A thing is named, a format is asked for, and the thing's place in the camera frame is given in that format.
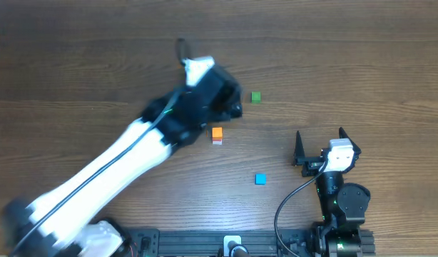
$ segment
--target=small block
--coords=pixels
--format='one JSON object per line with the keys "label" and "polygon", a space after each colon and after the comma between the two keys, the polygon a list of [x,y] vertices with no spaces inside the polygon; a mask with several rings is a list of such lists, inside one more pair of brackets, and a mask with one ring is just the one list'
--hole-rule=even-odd
{"label": "small block", "polygon": [[250,101],[253,104],[259,104],[260,103],[260,92],[252,92],[250,94]]}
{"label": "small block", "polygon": [[255,174],[255,184],[265,185],[267,183],[267,175],[265,174]]}
{"label": "small block", "polygon": [[221,127],[219,127],[219,128],[213,128],[213,132],[212,132],[212,134],[213,134],[213,138],[215,138],[215,139],[222,139],[222,128]]}

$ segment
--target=wooden table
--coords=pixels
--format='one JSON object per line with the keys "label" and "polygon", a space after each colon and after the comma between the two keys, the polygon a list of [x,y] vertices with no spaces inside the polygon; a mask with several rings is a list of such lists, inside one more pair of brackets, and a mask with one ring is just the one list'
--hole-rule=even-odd
{"label": "wooden table", "polygon": [[[346,178],[372,192],[363,227],[377,252],[438,254],[438,1],[0,0],[0,210],[72,177],[179,84],[179,36],[262,103],[246,97],[222,146],[201,136],[100,216],[273,229],[281,200],[306,181],[290,165],[295,132],[315,155],[343,126],[363,151]],[[320,219],[310,186],[280,226]]]}

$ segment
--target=green cube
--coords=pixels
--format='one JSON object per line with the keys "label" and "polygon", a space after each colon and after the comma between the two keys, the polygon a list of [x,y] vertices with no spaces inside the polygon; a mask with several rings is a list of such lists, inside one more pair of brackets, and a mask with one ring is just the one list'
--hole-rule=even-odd
{"label": "green cube", "polygon": [[260,92],[252,92],[250,94],[250,102],[253,104],[259,104],[260,103]]}

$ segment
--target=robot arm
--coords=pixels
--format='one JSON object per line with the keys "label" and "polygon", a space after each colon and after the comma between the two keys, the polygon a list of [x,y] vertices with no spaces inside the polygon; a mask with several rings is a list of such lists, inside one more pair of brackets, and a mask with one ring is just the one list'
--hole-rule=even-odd
{"label": "robot arm", "polygon": [[[114,196],[179,148],[192,144],[208,122],[242,115],[240,86],[212,57],[183,59],[183,63],[185,86],[150,103],[108,150],[32,203],[13,201],[5,208],[4,225],[15,248],[11,255],[84,252],[88,241],[84,228]],[[122,243],[119,238],[109,242],[101,256],[110,256]]]}

